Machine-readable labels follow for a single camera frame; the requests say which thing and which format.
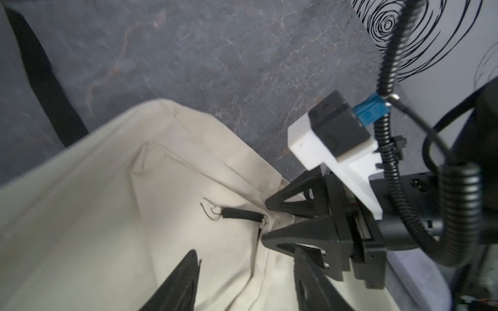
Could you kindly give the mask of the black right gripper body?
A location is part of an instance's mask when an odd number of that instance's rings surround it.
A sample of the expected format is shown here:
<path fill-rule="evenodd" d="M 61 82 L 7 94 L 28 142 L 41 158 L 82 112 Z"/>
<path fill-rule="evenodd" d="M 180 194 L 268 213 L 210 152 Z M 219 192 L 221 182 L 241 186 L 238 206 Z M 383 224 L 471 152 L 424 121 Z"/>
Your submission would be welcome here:
<path fill-rule="evenodd" d="M 373 180 L 371 186 L 383 208 L 381 220 L 359 199 L 346 193 L 344 184 L 333 174 L 324 177 L 329 213 L 327 239 L 330 248 L 324 256 L 324 269 L 334 280 L 342 280 L 343 272 L 352 271 L 367 289 L 385 286 L 388 256 L 413 250 L 418 245 L 410 236 L 394 210 L 384 180 Z M 443 222 L 439 208 L 438 181 L 432 173 L 402 177 L 408 203 L 415 207 L 422 224 L 434 237 L 442 234 Z"/>

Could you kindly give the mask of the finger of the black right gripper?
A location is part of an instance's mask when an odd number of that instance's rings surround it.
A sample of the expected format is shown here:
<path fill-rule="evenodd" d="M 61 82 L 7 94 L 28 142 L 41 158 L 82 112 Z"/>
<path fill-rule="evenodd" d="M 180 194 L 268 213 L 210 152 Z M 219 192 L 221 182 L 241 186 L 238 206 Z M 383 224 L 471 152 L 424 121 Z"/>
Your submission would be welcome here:
<path fill-rule="evenodd" d="M 312 263 L 328 277 L 343 281 L 343 243 L 332 216 L 289 225 L 262 236 L 263 246 L 291 257 L 298 250 L 310 255 Z"/>
<path fill-rule="evenodd" d="M 320 166 L 304 172 L 282 190 L 266 199 L 265 206 L 269 211 L 302 218 L 329 215 L 328 194 Z"/>

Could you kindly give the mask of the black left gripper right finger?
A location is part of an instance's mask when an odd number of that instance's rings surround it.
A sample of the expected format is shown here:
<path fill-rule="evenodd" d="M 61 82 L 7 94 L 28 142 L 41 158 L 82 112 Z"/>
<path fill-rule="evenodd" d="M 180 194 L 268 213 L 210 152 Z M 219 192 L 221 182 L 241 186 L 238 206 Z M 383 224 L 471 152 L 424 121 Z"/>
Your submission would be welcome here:
<path fill-rule="evenodd" d="M 353 311 L 301 247 L 294 252 L 294 284 L 300 311 Z"/>

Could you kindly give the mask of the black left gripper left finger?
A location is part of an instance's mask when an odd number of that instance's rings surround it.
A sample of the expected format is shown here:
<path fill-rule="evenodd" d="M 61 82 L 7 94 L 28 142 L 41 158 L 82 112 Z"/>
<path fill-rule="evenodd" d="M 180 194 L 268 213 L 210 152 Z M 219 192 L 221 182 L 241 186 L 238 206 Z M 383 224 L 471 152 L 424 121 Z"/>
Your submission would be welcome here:
<path fill-rule="evenodd" d="M 199 276 L 197 252 L 190 250 L 140 311 L 194 310 Z"/>

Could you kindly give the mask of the purple pencil case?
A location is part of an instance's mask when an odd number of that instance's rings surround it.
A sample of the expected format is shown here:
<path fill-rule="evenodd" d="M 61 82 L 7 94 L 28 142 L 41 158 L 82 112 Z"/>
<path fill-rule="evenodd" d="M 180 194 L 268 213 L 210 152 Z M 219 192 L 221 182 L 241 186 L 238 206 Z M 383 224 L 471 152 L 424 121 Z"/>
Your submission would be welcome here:
<path fill-rule="evenodd" d="M 451 310 L 452 296 L 436 264 L 422 250 L 389 251 L 398 281 L 422 310 Z"/>

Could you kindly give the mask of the cream canvas backpack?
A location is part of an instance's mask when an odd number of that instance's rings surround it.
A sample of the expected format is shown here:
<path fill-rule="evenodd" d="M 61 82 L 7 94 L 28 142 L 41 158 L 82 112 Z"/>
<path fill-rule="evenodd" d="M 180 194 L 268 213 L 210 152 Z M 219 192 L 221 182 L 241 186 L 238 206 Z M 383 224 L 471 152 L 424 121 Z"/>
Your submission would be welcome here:
<path fill-rule="evenodd" d="M 283 176 L 212 115 L 144 102 L 1 188 L 2 310 L 139 310 L 190 255 L 192 310 L 297 310 Z"/>

